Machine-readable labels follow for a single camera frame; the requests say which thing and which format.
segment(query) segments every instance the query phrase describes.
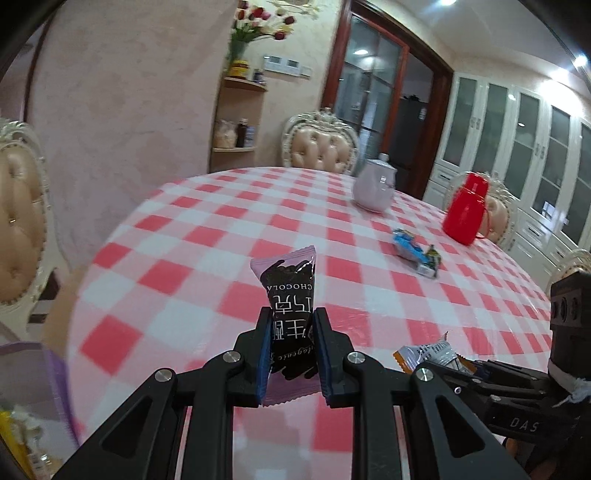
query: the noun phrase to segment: flower vase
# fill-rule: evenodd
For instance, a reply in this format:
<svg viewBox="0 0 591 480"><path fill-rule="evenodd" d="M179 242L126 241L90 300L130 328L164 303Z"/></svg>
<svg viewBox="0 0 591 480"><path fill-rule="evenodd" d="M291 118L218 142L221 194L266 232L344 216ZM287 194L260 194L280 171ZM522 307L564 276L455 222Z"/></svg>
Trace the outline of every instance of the flower vase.
<svg viewBox="0 0 591 480"><path fill-rule="evenodd" d="M241 40L230 40L230 45L228 47L228 68L227 71L229 72L232 68L232 64L235 60L241 60L242 56L244 55L244 51L248 42L241 41Z"/></svg>

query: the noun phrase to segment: metal screw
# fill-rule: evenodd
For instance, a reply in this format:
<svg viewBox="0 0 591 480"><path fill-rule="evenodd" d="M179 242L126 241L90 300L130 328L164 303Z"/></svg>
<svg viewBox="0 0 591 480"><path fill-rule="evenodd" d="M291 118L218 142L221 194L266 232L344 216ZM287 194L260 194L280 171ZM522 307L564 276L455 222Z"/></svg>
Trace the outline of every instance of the metal screw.
<svg viewBox="0 0 591 480"><path fill-rule="evenodd" d="M240 352L230 350L222 355L223 360L229 364L235 364L240 361Z"/></svg>
<svg viewBox="0 0 591 480"><path fill-rule="evenodd" d="M365 362L365 355L361 352L351 352L347 355L347 360L352 364L362 364Z"/></svg>
<svg viewBox="0 0 591 480"><path fill-rule="evenodd" d="M161 368L154 374L157 382L167 382L173 377L173 373L168 368Z"/></svg>
<svg viewBox="0 0 591 480"><path fill-rule="evenodd" d="M417 378L423 382L428 382L429 380L433 380L433 372L428 368L419 368L417 370Z"/></svg>

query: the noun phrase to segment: wooden door frame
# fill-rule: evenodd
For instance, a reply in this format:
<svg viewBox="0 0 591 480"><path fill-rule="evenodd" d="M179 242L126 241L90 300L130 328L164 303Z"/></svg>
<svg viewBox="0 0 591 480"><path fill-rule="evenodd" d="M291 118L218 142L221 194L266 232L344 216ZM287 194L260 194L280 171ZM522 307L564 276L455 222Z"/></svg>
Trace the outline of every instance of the wooden door frame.
<svg viewBox="0 0 591 480"><path fill-rule="evenodd" d="M421 136L418 140L417 149L411 163L409 182L406 191L416 198L422 198L427 188L427 183L435 163L437 149L443 133L443 125L447 114L447 104L453 84L453 69L429 47L423 40L418 38L408 28L388 15L383 10L372 5L367 0L344 0L340 12L339 25L335 36L332 56L329 64L329 71L324 84L324 93L321 106L332 107L336 101L336 94L339 88L339 77L345 63L345 52L349 34L351 31L351 18L357 14L370 23L372 28L387 32L388 36L394 36L410 48L410 53L422 61L433 71L433 83L429 97L427 116ZM408 53L402 54L399 75L395 85L395 92L390 106L389 122L384 130L381 151L388 149L387 142L394 127L394 121L400 102L400 90L402 88L402 77L406 68Z"/></svg>

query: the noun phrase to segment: purple plastic bag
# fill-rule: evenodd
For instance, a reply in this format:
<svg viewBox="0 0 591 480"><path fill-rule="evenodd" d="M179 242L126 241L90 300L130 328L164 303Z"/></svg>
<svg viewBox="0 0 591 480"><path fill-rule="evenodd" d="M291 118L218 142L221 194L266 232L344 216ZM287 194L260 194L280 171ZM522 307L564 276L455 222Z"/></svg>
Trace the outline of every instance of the purple plastic bag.
<svg viewBox="0 0 591 480"><path fill-rule="evenodd" d="M263 405L320 391L311 334L316 249L254 258L251 269L265 287L273 311L271 375Z"/></svg>

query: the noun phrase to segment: pink checkered tablecloth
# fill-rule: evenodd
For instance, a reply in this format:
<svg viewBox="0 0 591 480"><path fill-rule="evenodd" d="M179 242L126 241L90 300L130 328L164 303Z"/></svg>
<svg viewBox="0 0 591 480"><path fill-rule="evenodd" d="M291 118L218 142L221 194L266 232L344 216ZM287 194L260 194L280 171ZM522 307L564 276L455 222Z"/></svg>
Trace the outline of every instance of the pink checkered tablecloth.
<svg viewBox="0 0 591 480"><path fill-rule="evenodd" d="M198 368L254 328L263 287L252 257L315 245L314 303L333 328L386 367L403 345L448 332L458 353L545 370L550 304L488 240L464 247L443 214L397 192L385 215L350 201L353 178L247 168L164 185L111 235L80 289L70 327L69 383L85 440L150 374ZM443 257L437 279L393 253L405 228ZM237 409L234 477L349 478L352 412L320 394Z"/></svg>

